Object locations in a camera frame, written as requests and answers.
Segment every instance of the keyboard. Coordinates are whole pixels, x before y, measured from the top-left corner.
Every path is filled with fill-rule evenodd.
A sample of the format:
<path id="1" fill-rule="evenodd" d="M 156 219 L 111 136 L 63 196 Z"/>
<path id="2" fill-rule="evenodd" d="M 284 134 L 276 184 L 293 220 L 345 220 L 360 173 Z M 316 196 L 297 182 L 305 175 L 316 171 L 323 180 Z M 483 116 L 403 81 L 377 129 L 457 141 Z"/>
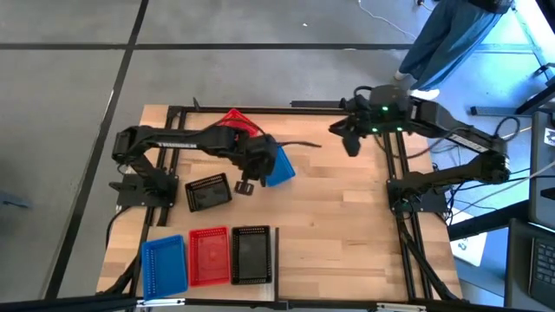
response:
<path id="1" fill-rule="evenodd" d="M 555 240 L 533 239 L 529 295 L 555 309 Z"/>

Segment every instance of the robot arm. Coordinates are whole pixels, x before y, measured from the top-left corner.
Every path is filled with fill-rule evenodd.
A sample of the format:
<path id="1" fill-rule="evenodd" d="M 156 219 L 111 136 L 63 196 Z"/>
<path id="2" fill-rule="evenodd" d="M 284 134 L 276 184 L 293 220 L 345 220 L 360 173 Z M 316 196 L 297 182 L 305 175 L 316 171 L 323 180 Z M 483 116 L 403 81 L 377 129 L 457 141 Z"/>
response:
<path id="1" fill-rule="evenodd" d="M 171 192 L 174 182 L 145 156 L 152 147 L 200 150 L 229 159 L 243 171 L 243 182 L 236 186 L 239 192 L 251 192 L 249 179 L 260 180 L 265 186 L 265 177 L 271 174 L 278 152 L 278 143 L 271 135 L 251 138 L 246 131 L 232 127 L 212 126 L 197 131 L 138 126 L 118 133 L 112 158 L 120 165 L 131 166 L 143 179 L 145 191 L 161 197 Z"/>
<path id="2" fill-rule="evenodd" d="M 370 91 L 369 99 L 358 94 L 362 89 Z M 352 99 L 341 100 L 340 107 L 349 116 L 331 125 L 330 132 L 343 137 L 343 145 L 351 157 L 358 154 L 361 137 L 393 132 L 444 138 L 478 153 L 463 166 L 431 173 L 409 172 L 403 179 L 392 180 L 391 185 L 402 198 L 470 180 L 500 184 L 509 179 L 506 142 L 454 119 L 436 102 L 409 97 L 395 86 L 359 87 Z"/>

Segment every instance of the red plastic basket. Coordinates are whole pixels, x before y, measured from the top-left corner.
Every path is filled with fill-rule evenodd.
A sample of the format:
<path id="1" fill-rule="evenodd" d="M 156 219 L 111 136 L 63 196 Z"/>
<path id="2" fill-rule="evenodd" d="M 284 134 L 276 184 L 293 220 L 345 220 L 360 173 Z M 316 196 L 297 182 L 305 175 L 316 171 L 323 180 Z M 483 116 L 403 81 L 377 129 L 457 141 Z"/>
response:
<path id="1" fill-rule="evenodd" d="M 227 235 L 224 226 L 189 231 L 189 283 L 192 287 L 230 282 Z"/>
<path id="2" fill-rule="evenodd" d="M 252 122 L 251 120 L 246 118 L 242 113 L 240 113 L 235 108 L 232 108 L 229 112 L 227 112 L 227 114 L 224 116 L 224 118 L 222 118 L 222 120 L 228 120 L 228 119 L 244 120 L 244 121 L 249 122 L 249 123 L 254 125 L 254 122 Z M 219 123 L 219 125 L 220 126 L 228 126 L 228 127 L 236 127 L 236 128 L 239 128 L 239 129 L 244 129 L 249 133 L 249 135 L 251 137 L 255 137 L 255 136 L 258 135 L 258 129 L 255 126 L 248 125 L 248 124 L 246 124 L 244 122 L 241 122 L 241 121 L 235 121 L 235 120 L 222 121 L 222 122 Z"/>

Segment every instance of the black basket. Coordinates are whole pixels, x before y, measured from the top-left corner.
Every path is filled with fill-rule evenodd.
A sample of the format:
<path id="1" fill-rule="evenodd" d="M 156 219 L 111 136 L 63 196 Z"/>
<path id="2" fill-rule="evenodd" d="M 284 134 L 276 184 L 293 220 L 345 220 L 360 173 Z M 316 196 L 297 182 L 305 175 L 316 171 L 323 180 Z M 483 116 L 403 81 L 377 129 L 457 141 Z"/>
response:
<path id="1" fill-rule="evenodd" d="M 270 226 L 232 229 L 232 284 L 271 283 Z"/>
<path id="2" fill-rule="evenodd" d="M 225 173 L 187 183 L 185 193 L 191 212 L 203 211 L 232 200 Z"/>

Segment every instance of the concrete floor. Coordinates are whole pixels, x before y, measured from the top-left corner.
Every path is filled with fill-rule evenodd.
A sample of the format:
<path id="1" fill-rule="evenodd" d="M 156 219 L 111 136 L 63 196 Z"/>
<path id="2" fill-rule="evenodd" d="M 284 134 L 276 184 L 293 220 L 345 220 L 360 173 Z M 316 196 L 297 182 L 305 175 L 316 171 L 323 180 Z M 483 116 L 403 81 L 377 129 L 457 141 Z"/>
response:
<path id="1" fill-rule="evenodd" d="M 140 0 L 0 0 L 0 42 L 126 42 L 139 4 Z M 363 0 L 362 5 L 415 35 L 429 15 L 405 0 L 387 4 Z M 356 0 L 290 0 L 279 5 L 272 0 L 157 0 L 147 8 L 139 42 L 410 43 L 411 39 L 360 11 Z M 485 42 L 527 40 L 511 12 Z M 144 104 L 191 105 L 193 96 L 207 106 L 286 107 L 291 100 L 335 100 L 349 96 L 361 84 L 392 82 L 404 54 L 134 52 L 60 296 L 95 292 L 106 225 L 116 199 L 108 182 L 121 178 L 109 157 L 110 147 L 117 131 L 138 122 Z M 0 209 L 0 302 L 41 295 L 122 55 L 121 51 L 0 53 L 0 189 L 33 205 L 28 210 Z M 518 106 L 544 86 L 545 77 L 531 77 L 538 66 L 531 54 L 476 53 L 446 82 L 438 101 L 455 118 L 492 132 L 499 119 L 471 117 L 467 109 L 482 104 Z M 523 120 L 523 127 L 529 123 Z M 510 133 L 511 128 L 503 130 Z M 529 135 L 523 133 L 510 145 L 515 170 L 529 166 Z M 461 151 L 463 162 L 472 157 Z M 454 165 L 453 158 L 458 161 L 458 155 L 446 153 L 434 156 L 434 161 L 448 167 Z M 483 192 L 490 189 L 458 198 L 468 200 Z M 523 186 L 512 197 L 482 204 L 502 207 L 526 192 Z M 28 273 L 25 278 L 23 270 Z"/>

